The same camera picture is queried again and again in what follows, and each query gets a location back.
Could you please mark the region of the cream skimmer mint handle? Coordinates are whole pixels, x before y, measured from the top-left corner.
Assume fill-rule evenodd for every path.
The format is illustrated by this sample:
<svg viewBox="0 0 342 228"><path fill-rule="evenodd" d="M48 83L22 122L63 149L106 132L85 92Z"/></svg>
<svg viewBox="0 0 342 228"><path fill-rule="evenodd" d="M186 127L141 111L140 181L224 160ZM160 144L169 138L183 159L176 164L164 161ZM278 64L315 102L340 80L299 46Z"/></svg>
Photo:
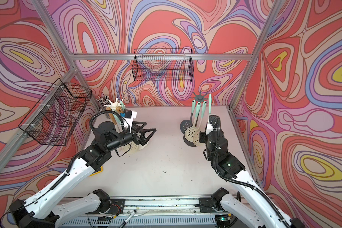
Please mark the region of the cream skimmer mint handle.
<svg viewBox="0 0 342 228"><path fill-rule="evenodd" d="M128 154L134 154L134 153L139 151L139 145L136 145L134 142L131 142L131 143L127 144L126 146L124 146L124 150Z"/></svg>
<svg viewBox="0 0 342 228"><path fill-rule="evenodd" d="M193 143L193 136L196 132L196 122L197 122L197 119L198 119L198 116L199 116L199 112L200 112L200 106L201 106L201 102L198 102L197 103L197 106L196 106L196 111L195 111L195 118L194 118L194 122L192 124L192 126L190 128L188 128L185 133L184 133L184 142L188 145L188 146L191 146L191 147L195 147L195 144Z"/></svg>

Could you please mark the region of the cream skimmer wooden handle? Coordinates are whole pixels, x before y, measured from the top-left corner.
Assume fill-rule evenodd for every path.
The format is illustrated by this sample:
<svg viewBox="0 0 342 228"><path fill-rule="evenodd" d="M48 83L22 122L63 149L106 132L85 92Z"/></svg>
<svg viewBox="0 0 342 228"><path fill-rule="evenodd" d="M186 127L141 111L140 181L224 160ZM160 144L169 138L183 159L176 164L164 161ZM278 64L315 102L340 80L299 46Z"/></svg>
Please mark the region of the cream skimmer wooden handle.
<svg viewBox="0 0 342 228"><path fill-rule="evenodd" d="M132 127L128 130L129 133L131 132L136 132L139 136L140 136L140 130L133 130ZM141 144L139 144L139 150L142 150L145 146L142 146ZM122 153L126 153L126 151L124 150L124 146L121 147L121 152Z"/></svg>

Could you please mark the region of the grey slotted spoon mint handle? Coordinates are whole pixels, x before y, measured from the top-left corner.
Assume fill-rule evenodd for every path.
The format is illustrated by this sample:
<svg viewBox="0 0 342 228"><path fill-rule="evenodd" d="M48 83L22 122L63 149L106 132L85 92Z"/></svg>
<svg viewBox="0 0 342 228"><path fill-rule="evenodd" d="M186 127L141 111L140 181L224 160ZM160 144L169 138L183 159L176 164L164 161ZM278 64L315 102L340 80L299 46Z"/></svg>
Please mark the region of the grey slotted spoon mint handle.
<svg viewBox="0 0 342 228"><path fill-rule="evenodd" d="M186 132L187 129L189 129L192 126L192 117L193 117L193 113L194 113L194 109L196 106L196 101L195 99L192 101L192 107L191 107L191 114L190 114L190 118L188 120L183 120L180 123L180 130L181 132L184 134Z"/></svg>

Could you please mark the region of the dark grey utensil rack stand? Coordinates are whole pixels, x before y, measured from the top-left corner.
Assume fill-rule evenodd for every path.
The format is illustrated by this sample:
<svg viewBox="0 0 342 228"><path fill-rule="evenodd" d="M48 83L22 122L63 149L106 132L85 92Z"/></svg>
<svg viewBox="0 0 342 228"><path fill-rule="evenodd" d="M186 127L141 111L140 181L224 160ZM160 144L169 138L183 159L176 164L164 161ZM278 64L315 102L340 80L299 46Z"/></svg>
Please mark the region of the dark grey utensil rack stand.
<svg viewBox="0 0 342 228"><path fill-rule="evenodd" d="M196 95L196 94L193 92L193 94L195 95L195 97L192 97L192 98L195 99L196 105L197 105L198 102L201 102L201 104L202 104L202 102L204 102L204 100L205 100L205 96L207 96L206 94L205 94L205 95L202 95L201 93L200 93L199 95Z"/></svg>

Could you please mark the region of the mint handle utensil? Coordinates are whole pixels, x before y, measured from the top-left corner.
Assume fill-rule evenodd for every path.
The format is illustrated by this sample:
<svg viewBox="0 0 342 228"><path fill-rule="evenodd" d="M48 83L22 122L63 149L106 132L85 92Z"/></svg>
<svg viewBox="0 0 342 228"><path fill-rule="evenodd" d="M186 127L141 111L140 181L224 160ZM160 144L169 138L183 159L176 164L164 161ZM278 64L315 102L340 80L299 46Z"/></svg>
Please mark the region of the mint handle utensil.
<svg viewBox="0 0 342 228"><path fill-rule="evenodd" d="M212 108L212 95L209 94L209 97L208 97L208 114L209 114L209 116L211 115L211 108Z"/></svg>

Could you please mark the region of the grey skimmer mint handle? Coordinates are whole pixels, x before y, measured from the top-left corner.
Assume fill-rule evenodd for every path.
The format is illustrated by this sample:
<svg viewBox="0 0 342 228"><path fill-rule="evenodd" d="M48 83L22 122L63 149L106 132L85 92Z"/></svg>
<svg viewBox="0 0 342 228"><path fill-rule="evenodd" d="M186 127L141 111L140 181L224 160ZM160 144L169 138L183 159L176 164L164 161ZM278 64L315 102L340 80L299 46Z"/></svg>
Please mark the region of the grey skimmer mint handle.
<svg viewBox="0 0 342 228"><path fill-rule="evenodd" d="M125 111L125 105L124 105L124 103L122 102L122 101L120 101L120 104L121 104L121 108L122 108L122 111L124 112Z"/></svg>

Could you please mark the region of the cream slotted spoon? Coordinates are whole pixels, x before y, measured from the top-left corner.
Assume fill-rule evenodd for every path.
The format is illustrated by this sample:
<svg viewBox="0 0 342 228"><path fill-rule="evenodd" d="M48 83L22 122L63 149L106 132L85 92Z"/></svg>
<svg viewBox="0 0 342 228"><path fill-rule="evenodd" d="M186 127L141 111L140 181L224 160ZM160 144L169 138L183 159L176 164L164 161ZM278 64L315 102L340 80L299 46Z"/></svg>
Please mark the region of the cream slotted spoon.
<svg viewBox="0 0 342 228"><path fill-rule="evenodd" d="M106 107L105 107L105 110L106 110L107 114L112 115L112 114L114 113L114 111L112 110L112 108L109 107L109 106L106 106Z"/></svg>

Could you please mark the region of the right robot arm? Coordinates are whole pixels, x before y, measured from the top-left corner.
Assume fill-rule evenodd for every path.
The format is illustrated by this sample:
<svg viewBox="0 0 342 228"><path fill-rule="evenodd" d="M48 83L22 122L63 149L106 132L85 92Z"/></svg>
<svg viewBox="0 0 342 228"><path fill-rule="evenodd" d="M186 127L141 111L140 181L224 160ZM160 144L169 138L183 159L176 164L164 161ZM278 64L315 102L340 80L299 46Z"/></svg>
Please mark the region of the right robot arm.
<svg viewBox="0 0 342 228"><path fill-rule="evenodd" d="M231 213L249 228L305 227L300 219L283 212L253 180L243 163L229 152L219 116L209 116L201 137L205 144L204 157L216 175L235 187L249 203L246 206L226 189L220 188L211 197L216 211Z"/></svg>

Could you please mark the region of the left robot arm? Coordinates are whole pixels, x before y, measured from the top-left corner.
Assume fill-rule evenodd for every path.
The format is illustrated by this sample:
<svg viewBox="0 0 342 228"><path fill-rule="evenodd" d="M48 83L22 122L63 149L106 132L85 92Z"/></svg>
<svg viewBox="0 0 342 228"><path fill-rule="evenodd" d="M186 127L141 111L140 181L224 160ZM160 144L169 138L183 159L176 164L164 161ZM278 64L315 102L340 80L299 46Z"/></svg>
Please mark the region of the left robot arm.
<svg viewBox="0 0 342 228"><path fill-rule="evenodd" d="M134 143L145 146L156 133L146 129L146 122L134 121L131 110L122 116L115 111L101 111L90 118L89 126L95 139L70 160L61 175L42 190L27 198L16 200L9 214L19 228L58 228L66 222L90 212L110 211L108 194L98 189L87 196L60 204L60 201L84 179L99 171L112 157L112 152Z"/></svg>

